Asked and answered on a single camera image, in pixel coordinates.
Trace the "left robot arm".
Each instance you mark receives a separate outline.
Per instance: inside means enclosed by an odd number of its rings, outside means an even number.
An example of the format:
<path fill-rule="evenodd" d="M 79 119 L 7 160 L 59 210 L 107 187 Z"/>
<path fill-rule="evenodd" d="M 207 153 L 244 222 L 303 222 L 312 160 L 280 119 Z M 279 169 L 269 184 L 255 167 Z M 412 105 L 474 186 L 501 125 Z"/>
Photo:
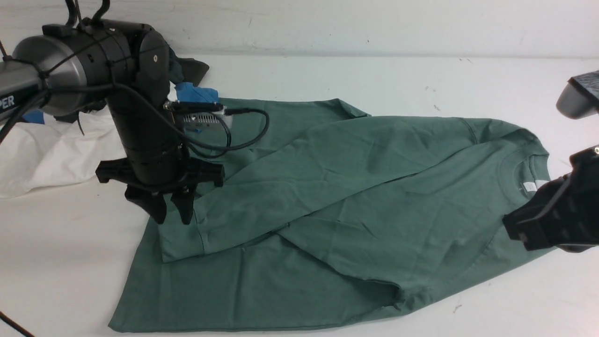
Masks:
<path fill-rule="evenodd" d="M 1 138 L 34 109 L 63 116 L 106 102 L 126 158 L 102 161 L 99 182 L 125 183 L 126 199 L 159 224 L 169 194 L 188 225 L 198 184 L 222 186 L 224 169 L 190 155 L 183 117 L 223 105 L 169 102 L 169 86 L 169 46 L 150 25 L 44 25 L 42 35 L 21 41 L 1 63 L 1 111 L 9 113 Z"/>

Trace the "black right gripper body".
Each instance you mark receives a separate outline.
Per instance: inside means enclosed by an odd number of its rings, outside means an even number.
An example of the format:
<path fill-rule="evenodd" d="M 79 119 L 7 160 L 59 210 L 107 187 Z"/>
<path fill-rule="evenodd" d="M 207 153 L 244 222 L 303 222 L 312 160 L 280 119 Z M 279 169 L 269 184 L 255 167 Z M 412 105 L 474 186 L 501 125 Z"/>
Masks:
<path fill-rule="evenodd" d="M 570 174 L 541 186 L 526 205 L 503 217 L 509 238 L 527 251 L 580 253 L 599 245 L 598 147 L 573 154 L 570 162 Z"/>

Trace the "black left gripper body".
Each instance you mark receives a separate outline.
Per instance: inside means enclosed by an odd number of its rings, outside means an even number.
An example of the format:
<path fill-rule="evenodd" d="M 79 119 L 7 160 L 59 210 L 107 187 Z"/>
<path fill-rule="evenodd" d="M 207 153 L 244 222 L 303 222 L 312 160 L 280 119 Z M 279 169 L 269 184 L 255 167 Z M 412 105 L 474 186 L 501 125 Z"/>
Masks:
<path fill-rule="evenodd" d="M 126 159 L 103 161 L 96 169 L 101 183 L 119 181 L 151 193 L 171 193 L 212 182 L 222 186 L 223 166 L 191 158 L 170 111 L 169 47 L 151 26 L 114 26 L 124 36 L 127 74 L 116 74 L 107 103 Z"/>

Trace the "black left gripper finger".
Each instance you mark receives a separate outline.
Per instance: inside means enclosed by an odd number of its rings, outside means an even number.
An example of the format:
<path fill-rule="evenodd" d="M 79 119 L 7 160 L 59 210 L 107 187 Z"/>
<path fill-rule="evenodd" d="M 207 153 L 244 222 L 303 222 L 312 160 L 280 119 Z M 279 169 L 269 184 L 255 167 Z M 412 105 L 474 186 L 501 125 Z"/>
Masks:
<path fill-rule="evenodd" d="M 162 194 L 128 185 L 124 196 L 126 200 L 143 209 L 157 224 L 163 224 L 167 215 L 167 204 Z"/>
<path fill-rule="evenodd" d="M 196 197 L 197 185 L 185 185 L 176 188 L 171 195 L 183 224 L 188 225 L 193 217 L 193 203 Z"/>

